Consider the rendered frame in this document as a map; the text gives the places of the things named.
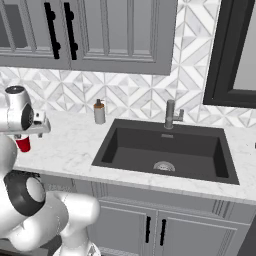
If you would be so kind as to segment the black sink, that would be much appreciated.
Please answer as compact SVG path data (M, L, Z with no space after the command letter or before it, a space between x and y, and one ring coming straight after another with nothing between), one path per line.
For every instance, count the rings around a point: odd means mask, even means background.
M237 185L222 128L116 119L92 164L144 173Z

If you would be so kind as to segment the grey metal tap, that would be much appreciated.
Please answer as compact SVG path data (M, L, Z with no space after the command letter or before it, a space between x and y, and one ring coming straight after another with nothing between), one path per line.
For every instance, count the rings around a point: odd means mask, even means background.
M165 123L164 123L165 129L172 129L174 121L178 121L178 122L183 121L184 110L181 109L179 111L178 116L174 114L174 110L175 110L175 101L169 99L166 104Z

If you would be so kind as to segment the red cup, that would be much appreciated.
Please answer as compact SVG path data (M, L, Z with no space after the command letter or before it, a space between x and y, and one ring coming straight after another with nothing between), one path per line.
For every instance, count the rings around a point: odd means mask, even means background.
M30 138L28 136L17 138L16 143L21 152L29 152L31 149Z

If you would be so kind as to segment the white soap dispenser brown cap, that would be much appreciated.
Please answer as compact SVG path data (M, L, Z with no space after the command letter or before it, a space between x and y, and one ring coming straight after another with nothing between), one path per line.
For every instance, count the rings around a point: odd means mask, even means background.
M97 99L94 104L94 119L96 124L104 124L105 119L105 105L102 103L101 99Z

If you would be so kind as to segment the grey wall cupboard door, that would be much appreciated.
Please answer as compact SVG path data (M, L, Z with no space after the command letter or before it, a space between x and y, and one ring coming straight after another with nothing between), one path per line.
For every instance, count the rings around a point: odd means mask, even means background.
M56 15L59 59L52 51L45 2ZM0 0L0 66L69 69L69 57L61 0Z
M178 0L64 0L78 45L71 68L168 75Z

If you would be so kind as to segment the grey false drawer front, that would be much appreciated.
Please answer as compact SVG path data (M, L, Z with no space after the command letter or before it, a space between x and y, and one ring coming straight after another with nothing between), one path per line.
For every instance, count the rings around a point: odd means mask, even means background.
M212 218L250 224L256 216L256 206L182 194L93 182L93 195L99 199L123 201L162 209L191 212Z

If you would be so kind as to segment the black window frame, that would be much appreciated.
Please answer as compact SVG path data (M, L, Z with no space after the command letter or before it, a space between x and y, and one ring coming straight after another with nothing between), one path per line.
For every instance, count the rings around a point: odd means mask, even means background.
M256 109L256 0L222 0L203 104Z

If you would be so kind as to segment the grey base cupboard door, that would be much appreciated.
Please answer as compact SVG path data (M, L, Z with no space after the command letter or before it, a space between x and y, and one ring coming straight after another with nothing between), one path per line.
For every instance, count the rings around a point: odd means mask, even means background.
M149 243L145 243L147 216L151 217ZM100 200L100 215L88 234L102 256L153 256L155 225L153 209Z
M167 223L164 244L160 246L162 219ZM248 224L160 211L155 256L237 256L248 230Z

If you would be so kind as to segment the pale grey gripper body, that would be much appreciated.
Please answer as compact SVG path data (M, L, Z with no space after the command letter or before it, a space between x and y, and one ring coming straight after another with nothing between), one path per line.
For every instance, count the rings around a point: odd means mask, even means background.
M48 120L46 120L43 124L40 125L32 125L29 129L25 131L7 131L5 135L32 135L36 134L38 136L39 133L50 133L51 132L51 125Z

